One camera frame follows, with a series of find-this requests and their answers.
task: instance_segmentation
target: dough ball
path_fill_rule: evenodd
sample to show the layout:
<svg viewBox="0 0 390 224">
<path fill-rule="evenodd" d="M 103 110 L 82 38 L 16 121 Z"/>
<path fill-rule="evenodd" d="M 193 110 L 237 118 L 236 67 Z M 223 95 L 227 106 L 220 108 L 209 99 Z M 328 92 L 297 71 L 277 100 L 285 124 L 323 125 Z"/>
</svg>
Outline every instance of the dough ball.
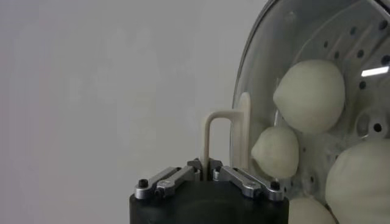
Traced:
<svg viewBox="0 0 390 224">
<path fill-rule="evenodd" d="M 311 198 L 290 201 L 288 224 L 336 224 L 333 216 L 322 204 Z"/>
<path fill-rule="evenodd" d="M 344 80 L 329 61 L 308 60 L 290 68 L 274 93 L 285 121 L 304 133 L 334 126 L 344 107 Z"/>
<path fill-rule="evenodd" d="M 340 224 L 390 223 L 390 139 L 340 154 L 329 171 L 325 199 Z"/>
<path fill-rule="evenodd" d="M 293 131 L 284 127 L 265 129 L 252 148 L 260 168 L 276 178 L 287 178 L 297 172 L 299 145 Z"/>
</svg>

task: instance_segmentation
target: white plastic hook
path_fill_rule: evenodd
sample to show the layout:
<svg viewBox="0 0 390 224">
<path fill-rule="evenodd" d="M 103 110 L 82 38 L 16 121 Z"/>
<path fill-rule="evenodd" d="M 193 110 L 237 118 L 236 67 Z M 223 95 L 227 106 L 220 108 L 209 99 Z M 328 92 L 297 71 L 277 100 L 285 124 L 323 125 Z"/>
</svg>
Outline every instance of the white plastic hook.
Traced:
<svg viewBox="0 0 390 224">
<path fill-rule="evenodd" d="M 230 165 L 232 167 L 248 169 L 248 144 L 249 144 L 249 121 L 250 121 L 250 96 L 242 93 L 238 107 L 231 110 L 212 112 L 206 117 L 203 132 L 203 154 L 200 159 L 204 172 L 207 172 L 210 146 L 210 125 L 216 118 L 226 118 L 232 123 L 232 144 L 230 149 L 233 153 Z"/>
</svg>

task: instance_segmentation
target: clear plastic dome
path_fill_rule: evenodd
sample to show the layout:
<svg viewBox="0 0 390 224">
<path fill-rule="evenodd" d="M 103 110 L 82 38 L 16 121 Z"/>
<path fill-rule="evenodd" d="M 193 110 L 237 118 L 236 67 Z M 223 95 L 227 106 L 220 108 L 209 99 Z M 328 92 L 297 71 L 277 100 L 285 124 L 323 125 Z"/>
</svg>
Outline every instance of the clear plastic dome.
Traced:
<svg viewBox="0 0 390 224">
<path fill-rule="evenodd" d="M 367 139 L 389 136 L 390 29 L 381 10 L 370 1 L 269 1 L 253 26 L 233 100 L 236 108 L 240 95 L 250 94 L 249 172 L 264 175 L 250 155 L 259 135 L 268 127 L 288 126 L 272 96 L 290 67 L 311 59 L 332 61 L 345 83 L 344 109 L 329 131 L 292 128 L 299 166 L 293 177 L 279 180 L 289 199 L 311 195 L 326 204 L 327 174 L 338 155 Z"/>
</svg>

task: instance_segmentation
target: white wall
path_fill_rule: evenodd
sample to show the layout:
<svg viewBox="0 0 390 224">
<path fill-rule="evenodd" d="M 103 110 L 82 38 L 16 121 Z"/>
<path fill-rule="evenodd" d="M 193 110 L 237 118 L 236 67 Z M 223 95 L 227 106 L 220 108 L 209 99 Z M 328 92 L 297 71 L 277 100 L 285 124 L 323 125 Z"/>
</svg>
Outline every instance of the white wall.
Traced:
<svg viewBox="0 0 390 224">
<path fill-rule="evenodd" d="M 128 223 L 137 179 L 199 156 L 231 107 L 264 2 L 0 1 L 0 223 Z"/>
</svg>

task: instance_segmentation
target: glass lid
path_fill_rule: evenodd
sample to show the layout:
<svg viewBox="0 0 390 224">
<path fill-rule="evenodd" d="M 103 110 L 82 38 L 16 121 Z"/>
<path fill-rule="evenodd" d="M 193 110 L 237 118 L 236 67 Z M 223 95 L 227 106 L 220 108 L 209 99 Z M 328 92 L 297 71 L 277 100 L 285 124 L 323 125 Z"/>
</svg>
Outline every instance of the glass lid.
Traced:
<svg viewBox="0 0 390 224">
<path fill-rule="evenodd" d="M 233 108 L 250 95 L 249 172 L 279 181 L 290 200 L 318 201 L 340 223 L 390 223 L 386 4 L 269 1 L 236 80 Z M 363 216 L 350 218 L 343 205 Z M 369 219 L 372 208 L 382 213 Z"/>
</svg>

